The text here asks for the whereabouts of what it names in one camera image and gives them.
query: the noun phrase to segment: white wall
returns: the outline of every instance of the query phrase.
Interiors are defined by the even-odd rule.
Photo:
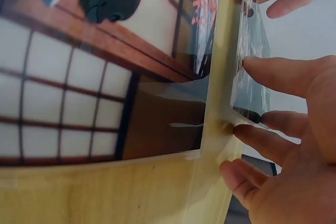
[[[266,16],[271,0],[260,5],[272,57],[289,59],[316,59],[336,55],[336,0],[315,0],[285,17],[270,19]],[[271,110],[307,112],[304,99],[273,91]],[[244,154],[261,156],[245,146]]]

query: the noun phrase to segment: wood grain surface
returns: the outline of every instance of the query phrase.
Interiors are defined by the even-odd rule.
[[[235,10],[235,0],[219,0],[199,158],[172,155],[136,164],[2,168],[0,222],[223,224],[231,193],[218,167],[242,151],[226,122],[240,120],[228,106],[238,29]]]

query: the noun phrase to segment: white paper panel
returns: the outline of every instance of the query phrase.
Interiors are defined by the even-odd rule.
[[[31,39],[27,73],[63,83],[71,47],[59,40],[34,32]]]
[[[99,90],[105,61],[87,52],[75,49],[69,73],[69,85]]]
[[[116,64],[108,63],[102,93],[116,97],[126,97],[132,72]]]
[[[26,81],[24,87],[24,118],[58,123],[62,89]]]
[[[122,109],[123,103],[100,99],[96,126],[118,129],[120,126]]]
[[[96,99],[89,95],[67,91],[63,123],[92,126]]]
[[[63,130],[61,140],[61,156],[89,156],[90,137],[91,132]]]
[[[23,127],[25,157],[56,157],[58,130],[43,127]]]
[[[0,74],[0,115],[18,118],[21,79]]]
[[[0,123],[0,156],[20,157],[17,125]]]
[[[116,151],[116,133],[95,132],[93,135],[92,156],[113,155]]]
[[[0,67],[22,71],[29,30],[0,18]]]

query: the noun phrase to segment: clear plastic sheet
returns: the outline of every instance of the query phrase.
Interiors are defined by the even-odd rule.
[[[247,56],[270,57],[270,48],[256,0],[242,0],[239,37],[236,58],[236,75],[233,81],[231,106],[254,123],[260,122],[263,113],[269,111],[270,93],[256,83],[243,69]]]

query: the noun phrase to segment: anime illustration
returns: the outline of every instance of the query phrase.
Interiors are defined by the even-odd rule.
[[[199,151],[217,0],[0,0],[0,165]]]

